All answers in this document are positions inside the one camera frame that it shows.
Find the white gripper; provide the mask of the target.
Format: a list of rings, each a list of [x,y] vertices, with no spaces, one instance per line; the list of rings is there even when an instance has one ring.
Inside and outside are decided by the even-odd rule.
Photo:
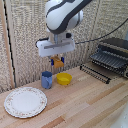
[[[66,53],[75,49],[75,42],[71,33],[55,35],[54,40],[55,42],[52,42],[50,38],[43,38],[36,42],[41,57]],[[51,59],[51,66],[54,66],[53,59]]]

